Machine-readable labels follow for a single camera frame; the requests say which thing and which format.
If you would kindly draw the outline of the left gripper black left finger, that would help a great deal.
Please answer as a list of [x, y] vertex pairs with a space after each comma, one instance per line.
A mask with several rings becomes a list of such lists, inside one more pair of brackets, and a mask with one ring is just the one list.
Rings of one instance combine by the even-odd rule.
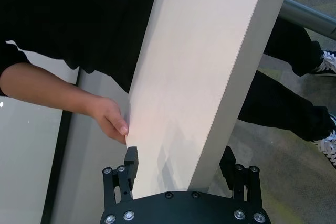
[[105, 205], [116, 204], [115, 188], [119, 187], [121, 202], [132, 200], [134, 180], [138, 171], [139, 159], [137, 147], [128, 147], [124, 164], [117, 169], [106, 167], [103, 174], [103, 195]]

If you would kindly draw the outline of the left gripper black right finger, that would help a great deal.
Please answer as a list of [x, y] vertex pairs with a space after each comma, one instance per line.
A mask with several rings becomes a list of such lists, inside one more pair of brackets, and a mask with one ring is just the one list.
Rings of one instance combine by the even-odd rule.
[[219, 163], [220, 170], [227, 182], [228, 189], [232, 192], [232, 198], [245, 200], [245, 189], [247, 202], [251, 204], [262, 204], [260, 187], [260, 169], [257, 166], [245, 168], [236, 163], [232, 149], [226, 146]]

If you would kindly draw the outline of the person's right hand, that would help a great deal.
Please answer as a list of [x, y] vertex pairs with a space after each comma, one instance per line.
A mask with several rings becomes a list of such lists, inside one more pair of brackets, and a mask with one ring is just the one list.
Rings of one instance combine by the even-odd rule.
[[125, 138], [128, 135], [129, 126], [121, 115], [119, 106], [113, 100], [103, 97], [96, 98], [90, 115], [106, 136], [126, 145]]

